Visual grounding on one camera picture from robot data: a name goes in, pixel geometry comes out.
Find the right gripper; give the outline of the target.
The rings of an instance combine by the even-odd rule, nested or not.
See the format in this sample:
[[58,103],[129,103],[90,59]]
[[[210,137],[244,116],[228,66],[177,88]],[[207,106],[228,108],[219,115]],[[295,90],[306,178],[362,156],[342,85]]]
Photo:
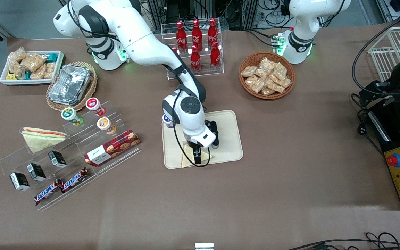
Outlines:
[[200,146],[200,147],[193,147],[192,153],[193,153],[193,158],[194,158],[194,164],[201,165],[201,163],[202,163],[201,148],[207,149],[209,146],[211,146],[213,144],[213,142],[216,140],[217,136],[210,129],[204,129],[202,132],[200,132],[197,135],[186,134],[185,138],[191,144]]

